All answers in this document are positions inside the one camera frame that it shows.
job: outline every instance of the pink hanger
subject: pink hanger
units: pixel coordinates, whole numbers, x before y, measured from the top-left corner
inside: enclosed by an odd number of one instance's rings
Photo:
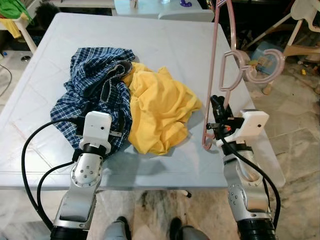
[[[210,63],[210,75],[209,75],[209,85],[208,85],[208,93],[207,93],[207,101],[205,105],[205,118],[204,118],[204,125],[203,125],[203,134],[202,134],[202,146],[209,150],[212,146],[212,140],[215,138],[214,133],[207,132],[207,123],[208,117],[210,112],[210,97],[211,97],[211,89],[214,77],[214,66],[215,66],[215,58],[216,58],[216,48],[217,48],[217,37],[218,37],[218,23],[219,23],[219,14],[220,8],[226,3],[228,14],[229,14],[229,22],[230,22],[230,33],[231,33],[231,50],[224,53],[222,57],[222,64],[221,64],[221,73],[219,79],[219,89],[222,92],[226,92],[223,106],[226,108],[229,103],[231,91],[234,90],[242,80],[243,75],[246,76],[248,81],[255,83],[255,84],[265,84],[271,82],[277,76],[281,74],[285,67],[285,57],[277,49],[267,49],[263,52],[264,55],[273,55],[277,61],[277,66],[274,72],[265,77],[265,78],[256,78],[252,75],[252,66],[245,65],[245,60],[243,59],[243,54],[241,50],[237,50],[236,44],[236,22],[235,22],[235,15],[234,9],[232,7],[231,0],[216,0],[215,4],[215,19],[214,19],[214,30],[213,30],[213,42],[212,42],[212,53],[211,53],[211,63]],[[235,81],[230,86],[224,86],[224,79],[225,79],[225,67],[226,67],[226,58],[227,56],[235,56],[239,62],[239,73],[236,76]]]

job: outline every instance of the yellow shirt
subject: yellow shirt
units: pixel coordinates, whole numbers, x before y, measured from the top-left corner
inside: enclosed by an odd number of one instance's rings
[[[128,140],[139,153],[166,154],[188,136],[185,123],[202,103],[167,68],[153,72],[142,63],[122,79],[130,89],[132,126]]]

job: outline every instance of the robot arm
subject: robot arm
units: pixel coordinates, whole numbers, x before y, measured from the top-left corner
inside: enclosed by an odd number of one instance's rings
[[[242,117],[233,117],[229,106],[224,109],[223,97],[213,95],[210,100],[216,123],[208,123],[206,127],[213,129],[216,145],[224,153],[223,173],[228,184],[228,202],[240,237],[242,240],[276,240],[264,178],[238,156],[240,154],[258,165],[246,139],[258,136],[269,116],[263,111],[250,109],[244,110]]]
[[[110,152],[108,142],[112,118],[92,111],[85,116],[79,156],[70,174],[70,188],[56,214],[52,240],[85,240],[96,206],[96,190],[102,178],[103,157]]]

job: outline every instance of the marble floor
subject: marble floor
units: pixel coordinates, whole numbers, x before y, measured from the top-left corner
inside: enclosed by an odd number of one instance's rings
[[[11,69],[12,84],[0,104],[6,103],[23,69]],[[311,73],[303,76],[300,70],[301,66],[287,62],[269,96],[262,94],[263,85],[247,82],[256,107],[270,114],[265,130],[286,177],[285,186],[279,189],[282,202],[276,233],[280,240],[320,239],[320,107],[319,96],[313,92],[320,78]],[[3,74],[0,69],[0,92]],[[42,203],[51,219],[64,193],[43,192]],[[23,190],[0,190],[0,196],[0,239],[48,239],[49,231]],[[102,240],[105,228],[123,215],[134,240],[168,239],[170,220],[175,216],[212,240],[236,240],[237,225],[226,199],[225,189],[194,190],[191,198],[174,190],[101,191],[87,239]]]

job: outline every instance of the blue plaid shirt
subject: blue plaid shirt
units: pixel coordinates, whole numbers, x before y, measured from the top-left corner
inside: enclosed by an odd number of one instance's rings
[[[132,125],[130,92],[121,79],[132,69],[135,58],[132,50],[112,47],[79,48],[71,58],[70,80],[64,84],[64,94],[50,112],[58,120],[83,114],[86,111],[108,113],[112,117],[111,131],[121,136],[109,135],[111,155],[118,151],[128,138]],[[74,149],[79,149],[80,137],[76,126],[69,122],[55,124]]]

